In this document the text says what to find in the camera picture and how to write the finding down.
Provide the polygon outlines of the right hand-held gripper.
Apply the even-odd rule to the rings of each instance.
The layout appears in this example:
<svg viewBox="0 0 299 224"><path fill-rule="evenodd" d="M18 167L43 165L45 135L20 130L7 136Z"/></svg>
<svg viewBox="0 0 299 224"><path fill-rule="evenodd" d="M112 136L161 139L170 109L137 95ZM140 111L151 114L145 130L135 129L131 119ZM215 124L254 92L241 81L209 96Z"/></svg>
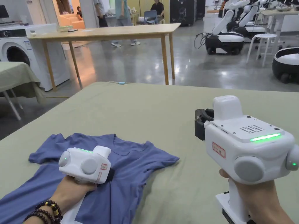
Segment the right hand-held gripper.
<svg viewBox="0 0 299 224"><path fill-rule="evenodd" d="M216 195L230 224L252 224L235 181L255 185L298 170L299 149L289 132L244 115L238 97L213 99L213 109L195 110L195 136L207 154L228 173L229 191Z"/></svg>

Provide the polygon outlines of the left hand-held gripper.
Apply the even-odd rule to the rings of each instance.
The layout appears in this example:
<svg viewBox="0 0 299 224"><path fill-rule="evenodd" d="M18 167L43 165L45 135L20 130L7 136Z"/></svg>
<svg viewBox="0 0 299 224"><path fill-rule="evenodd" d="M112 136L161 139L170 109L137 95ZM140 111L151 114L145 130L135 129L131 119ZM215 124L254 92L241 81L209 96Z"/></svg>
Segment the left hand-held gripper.
<svg viewBox="0 0 299 224"><path fill-rule="evenodd" d="M108 160L110 153L111 149L104 146L96 146L93 151L68 148L59 159L59 171L77 182L111 182L115 171Z"/></svg>

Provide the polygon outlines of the person's left hand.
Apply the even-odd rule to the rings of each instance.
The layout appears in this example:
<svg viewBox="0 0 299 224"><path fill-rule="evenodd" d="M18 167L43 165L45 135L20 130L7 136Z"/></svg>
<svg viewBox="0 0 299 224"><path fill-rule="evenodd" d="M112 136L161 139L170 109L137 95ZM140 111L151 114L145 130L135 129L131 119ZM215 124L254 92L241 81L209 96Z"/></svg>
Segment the person's left hand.
<svg viewBox="0 0 299 224"><path fill-rule="evenodd" d="M50 197L50 200L58 204L61 214L64 215L83 199L88 192L96 189L97 185L94 183L78 184L73 177L65 176L57 186L52 197Z"/></svg>

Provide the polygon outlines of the person's right hand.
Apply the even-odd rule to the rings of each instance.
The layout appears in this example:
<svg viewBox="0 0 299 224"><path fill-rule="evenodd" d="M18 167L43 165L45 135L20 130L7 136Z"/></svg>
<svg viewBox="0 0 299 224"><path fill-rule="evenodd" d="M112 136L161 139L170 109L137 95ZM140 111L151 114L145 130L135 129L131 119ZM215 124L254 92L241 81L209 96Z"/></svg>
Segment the person's right hand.
<svg viewBox="0 0 299 224"><path fill-rule="evenodd" d="M257 224L294 224L281 207L274 180L257 185L245 185L235 181L238 193Z"/></svg>

